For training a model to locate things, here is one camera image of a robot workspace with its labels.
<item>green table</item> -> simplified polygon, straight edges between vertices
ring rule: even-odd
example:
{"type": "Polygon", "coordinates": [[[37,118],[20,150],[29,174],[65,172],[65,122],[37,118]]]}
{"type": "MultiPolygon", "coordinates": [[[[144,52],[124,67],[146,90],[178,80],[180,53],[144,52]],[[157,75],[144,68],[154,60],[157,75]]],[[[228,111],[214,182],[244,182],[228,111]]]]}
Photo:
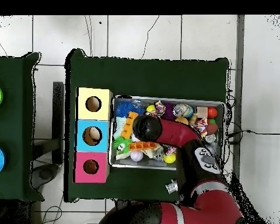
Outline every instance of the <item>green table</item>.
{"type": "Polygon", "coordinates": [[[74,154],[76,88],[109,89],[114,95],[225,102],[228,60],[135,60],[88,58],[84,54],[80,49],[73,49],[65,64],[65,200],[179,200],[177,192],[169,195],[165,188],[171,179],[176,179],[175,171],[111,167],[104,184],[72,182],[72,162],[69,161],[73,161],[74,154]]]}
{"type": "Polygon", "coordinates": [[[33,133],[33,67],[39,53],[0,57],[0,148],[6,163],[0,172],[0,199],[43,200],[30,186],[33,133]]]}

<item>white ball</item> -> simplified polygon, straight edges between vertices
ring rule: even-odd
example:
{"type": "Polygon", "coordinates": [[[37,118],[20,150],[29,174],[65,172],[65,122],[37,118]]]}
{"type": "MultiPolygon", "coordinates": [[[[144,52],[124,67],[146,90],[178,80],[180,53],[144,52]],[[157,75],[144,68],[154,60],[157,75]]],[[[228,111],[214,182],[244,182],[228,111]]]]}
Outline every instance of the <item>white ball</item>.
{"type": "Polygon", "coordinates": [[[132,151],[131,152],[131,159],[135,162],[140,162],[143,158],[143,153],[140,150],[132,151]]]}
{"type": "Polygon", "coordinates": [[[137,137],[135,137],[134,133],[132,133],[133,142],[141,142],[137,137]]]}

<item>green plush toy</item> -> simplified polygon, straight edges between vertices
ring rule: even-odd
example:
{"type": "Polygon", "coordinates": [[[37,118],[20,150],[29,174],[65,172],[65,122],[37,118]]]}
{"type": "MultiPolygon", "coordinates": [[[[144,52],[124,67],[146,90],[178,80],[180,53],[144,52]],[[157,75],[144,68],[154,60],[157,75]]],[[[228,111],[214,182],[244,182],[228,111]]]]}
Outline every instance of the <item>green plush toy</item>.
{"type": "Polygon", "coordinates": [[[125,139],[124,137],[119,136],[113,142],[114,149],[118,150],[120,153],[128,153],[128,145],[133,142],[132,139],[125,139]]]}

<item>circular hole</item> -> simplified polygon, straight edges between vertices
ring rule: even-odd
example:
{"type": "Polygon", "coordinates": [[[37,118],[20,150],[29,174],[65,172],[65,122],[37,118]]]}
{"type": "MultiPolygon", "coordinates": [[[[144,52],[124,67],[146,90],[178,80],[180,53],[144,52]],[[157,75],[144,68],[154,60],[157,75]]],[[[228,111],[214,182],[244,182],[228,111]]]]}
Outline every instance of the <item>circular hole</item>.
{"type": "Polygon", "coordinates": [[[102,132],[97,127],[87,127],[83,132],[83,140],[90,146],[95,146],[102,140],[102,132]]]}
{"type": "Polygon", "coordinates": [[[102,102],[96,96],[91,96],[86,100],[85,105],[88,111],[96,112],[102,107],[102,102]]]}
{"type": "Polygon", "coordinates": [[[99,169],[99,164],[95,160],[87,160],[83,164],[83,169],[87,174],[96,174],[99,169]]]}

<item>gray metal tray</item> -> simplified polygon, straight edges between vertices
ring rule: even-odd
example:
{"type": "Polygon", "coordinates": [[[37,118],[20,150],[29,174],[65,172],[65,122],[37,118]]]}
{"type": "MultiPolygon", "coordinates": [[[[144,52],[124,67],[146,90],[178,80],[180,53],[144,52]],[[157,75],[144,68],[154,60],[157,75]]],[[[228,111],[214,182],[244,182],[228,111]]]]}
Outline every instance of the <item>gray metal tray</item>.
{"type": "Polygon", "coordinates": [[[109,151],[108,151],[108,160],[111,166],[114,167],[132,167],[132,168],[141,168],[141,169],[163,169],[163,170],[176,170],[177,163],[181,163],[181,156],[179,150],[177,151],[177,159],[172,164],[167,164],[165,162],[158,162],[156,160],[150,159],[147,156],[144,156],[140,162],[133,161],[130,157],[120,160],[115,160],[116,150],[113,148],[113,134],[115,131],[115,119],[117,105],[121,101],[133,102],[134,100],[141,100],[142,103],[151,105],[156,101],[161,101],[162,103],[168,102],[172,104],[185,103],[189,104],[191,107],[195,108],[200,107],[214,107],[218,111],[218,115],[215,118],[216,124],[219,127],[219,131],[216,133],[216,141],[212,144],[209,144],[207,148],[212,152],[213,155],[218,158],[223,152],[223,138],[222,133],[225,130],[225,118],[226,118],[226,105],[223,102],[219,101],[203,101],[203,100],[184,100],[184,99],[168,99],[168,98],[152,98],[152,97],[140,97],[140,96],[129,96],[129,99],[124,98],[124,96],[114,96],[111,102],[111,109],[113,110],[114,116],[111,119],[110,124],[110,138],[109,138],[109,151]]]}

